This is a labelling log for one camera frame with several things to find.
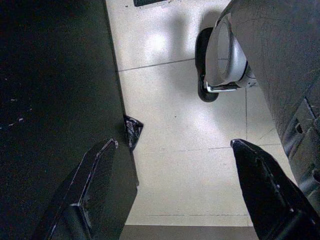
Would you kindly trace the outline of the black plastic bag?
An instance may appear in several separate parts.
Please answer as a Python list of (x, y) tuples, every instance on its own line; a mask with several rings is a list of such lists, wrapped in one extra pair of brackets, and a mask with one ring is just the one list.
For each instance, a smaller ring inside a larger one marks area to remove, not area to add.
[(140, 139), (140, 135), (144, 128), (144, 124), (139, 120), (127, 116), (124, 116), (125, 129), (127, 133), (128, 146), (130, 151), (132, 152)]

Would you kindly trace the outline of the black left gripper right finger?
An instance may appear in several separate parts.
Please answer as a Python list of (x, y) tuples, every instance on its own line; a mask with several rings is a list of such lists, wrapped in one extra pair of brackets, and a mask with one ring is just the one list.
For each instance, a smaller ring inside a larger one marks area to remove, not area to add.
[(259, 240), (320, 240), (320, 216), (268, 152), (230, 142), (242, 196)]

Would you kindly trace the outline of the dark floor mat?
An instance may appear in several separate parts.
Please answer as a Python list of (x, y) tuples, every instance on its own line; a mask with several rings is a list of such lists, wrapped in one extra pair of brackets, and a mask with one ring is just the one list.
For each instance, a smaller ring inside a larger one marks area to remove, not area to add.
[(155, 3), (160, 3), (166, 0), (133, 0), (133, 4), (135, 7), (142, 7), (146, 5), (151, 5)]

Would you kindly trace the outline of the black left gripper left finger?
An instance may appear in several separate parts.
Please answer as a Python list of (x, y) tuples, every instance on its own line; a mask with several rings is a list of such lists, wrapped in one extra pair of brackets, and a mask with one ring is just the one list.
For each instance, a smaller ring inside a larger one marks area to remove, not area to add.
[(94, 240), (102, 229), (117, 148), (108, 138), (84, 154), (55, 192), (32, 240)]

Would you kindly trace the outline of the black robot foot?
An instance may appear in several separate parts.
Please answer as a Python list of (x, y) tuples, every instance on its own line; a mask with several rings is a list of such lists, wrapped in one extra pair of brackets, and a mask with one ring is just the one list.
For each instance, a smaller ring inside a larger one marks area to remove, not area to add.
[(210, 93), (205, 87), (205, 74), (206, 74), (206, 50), (208, 42), (213, 31), (212, 27), (203, 29), (197, 36), (195, 43), (195, 67), (197, 70), (197, 92), (199, 98), (205, 103), (214, 102), (219, 94)]

